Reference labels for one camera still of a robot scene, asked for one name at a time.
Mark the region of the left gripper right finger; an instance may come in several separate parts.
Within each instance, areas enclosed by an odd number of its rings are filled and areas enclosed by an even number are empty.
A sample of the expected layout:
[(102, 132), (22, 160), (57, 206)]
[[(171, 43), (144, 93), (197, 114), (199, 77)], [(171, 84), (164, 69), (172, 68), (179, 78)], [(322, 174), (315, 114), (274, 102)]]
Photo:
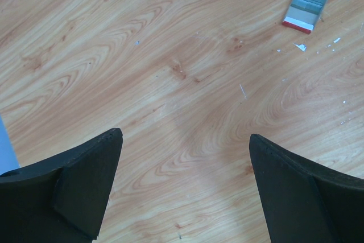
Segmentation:
[(259, 134), (249, 152), (271, 242), (363, 242), (363, 179)]

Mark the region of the silver staple strip block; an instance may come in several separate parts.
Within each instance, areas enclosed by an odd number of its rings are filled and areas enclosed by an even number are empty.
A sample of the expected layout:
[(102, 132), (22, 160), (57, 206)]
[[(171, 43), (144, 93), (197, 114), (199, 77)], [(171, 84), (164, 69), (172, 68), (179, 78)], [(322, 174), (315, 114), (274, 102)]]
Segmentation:
[(328, 0), (292, 0), (282, 25), (310, 34)]

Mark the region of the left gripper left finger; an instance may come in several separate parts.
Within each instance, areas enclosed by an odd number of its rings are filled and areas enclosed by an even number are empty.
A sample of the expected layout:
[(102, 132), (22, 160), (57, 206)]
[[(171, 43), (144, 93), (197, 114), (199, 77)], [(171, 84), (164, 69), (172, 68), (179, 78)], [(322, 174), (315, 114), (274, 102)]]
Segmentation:
[(112, 128), (1, 175), (1, 242), (93, 242), (104, 219), (123, 144)]

